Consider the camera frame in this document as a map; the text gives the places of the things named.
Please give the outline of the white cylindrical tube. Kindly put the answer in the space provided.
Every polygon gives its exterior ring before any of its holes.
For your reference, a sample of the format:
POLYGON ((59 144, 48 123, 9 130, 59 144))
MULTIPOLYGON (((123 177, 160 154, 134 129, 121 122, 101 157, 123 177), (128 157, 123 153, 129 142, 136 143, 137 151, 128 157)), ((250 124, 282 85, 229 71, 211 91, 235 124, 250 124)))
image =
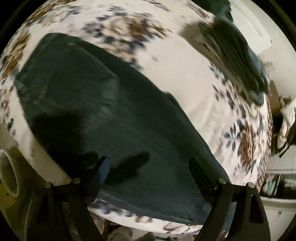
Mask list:
POLYGON ((19 195, 19 181, 16 165, 12 157, 5 150, 1 149, 1 182, 8 194, 16 198, 19 195))

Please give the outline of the stack of folded dark clothes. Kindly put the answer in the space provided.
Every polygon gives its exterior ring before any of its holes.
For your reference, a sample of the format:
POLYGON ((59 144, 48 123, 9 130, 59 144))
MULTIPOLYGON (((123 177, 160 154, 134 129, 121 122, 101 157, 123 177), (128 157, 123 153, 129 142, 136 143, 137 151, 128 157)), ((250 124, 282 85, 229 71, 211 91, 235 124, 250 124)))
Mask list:
POLYGON ((261 106, 270 94, 267 73, 261 59, 249 47, 234 24, 229 1, 193 1, 214 15, 212 23, 201 27, 204 42, 219 62, 237 80, 237 86, 251 103, 261 106))

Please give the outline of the white and black hanging garment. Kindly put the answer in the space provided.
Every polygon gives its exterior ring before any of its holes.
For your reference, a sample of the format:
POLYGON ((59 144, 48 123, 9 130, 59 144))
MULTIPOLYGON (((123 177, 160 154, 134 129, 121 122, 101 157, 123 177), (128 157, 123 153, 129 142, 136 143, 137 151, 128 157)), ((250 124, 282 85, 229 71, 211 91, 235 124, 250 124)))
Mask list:
POLYGON ((283 116, 277 137, 277 154, 281 158, 290 146, 295 146, 295 98, 282 99, 284 104, 280 112, 283 116))

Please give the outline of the white shelf unit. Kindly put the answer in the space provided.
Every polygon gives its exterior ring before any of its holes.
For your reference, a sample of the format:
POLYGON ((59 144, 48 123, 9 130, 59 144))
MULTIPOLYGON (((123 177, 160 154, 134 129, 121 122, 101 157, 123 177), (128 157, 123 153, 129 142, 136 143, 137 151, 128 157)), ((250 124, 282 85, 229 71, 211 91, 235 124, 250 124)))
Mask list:
POLYGON ((279 240, 295 217, 295 159, 271 157, 260 196, 271 240, 279 240))

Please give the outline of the dark green pants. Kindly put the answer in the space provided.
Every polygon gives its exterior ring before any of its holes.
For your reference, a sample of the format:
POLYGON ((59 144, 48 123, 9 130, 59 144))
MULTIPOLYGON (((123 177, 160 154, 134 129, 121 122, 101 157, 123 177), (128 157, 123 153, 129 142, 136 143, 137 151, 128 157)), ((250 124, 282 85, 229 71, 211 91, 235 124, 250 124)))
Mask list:
POLYGON ((201 225, 211 210, 190 161, 227 174, 173 97, 125 61, 66 34, 45 35, 16 77, 30 130, 72 178, 100 157, 98 197, 139 215, 201 225))

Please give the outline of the floral white bed blanket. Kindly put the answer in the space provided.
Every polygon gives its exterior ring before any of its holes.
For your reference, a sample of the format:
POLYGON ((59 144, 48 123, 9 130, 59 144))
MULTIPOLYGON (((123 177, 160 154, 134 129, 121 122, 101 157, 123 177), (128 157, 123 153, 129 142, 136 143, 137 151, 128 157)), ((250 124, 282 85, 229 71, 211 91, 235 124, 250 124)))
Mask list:
MULTIPOLYGON (((251 182, 259 192, 271 154, 268 95, 257 106, 206 45, 201 27, 214 15, 193 1, 46 1, 17 9, 1 28, 1 149, 16 165, 19 195, 1 182, 1 213, 20 240, 30 240, 35 191, 70 177, 37 141, 25 119, 16 77, 41 39, 66 34, 125 61, 170 94, 209 147, 232 184, 251 182)), ((203 224, 139 215, 98 196, 87 207, 102 235, 107 224, 130 239, 134 230, 161 235, 196 235, 203 224)))

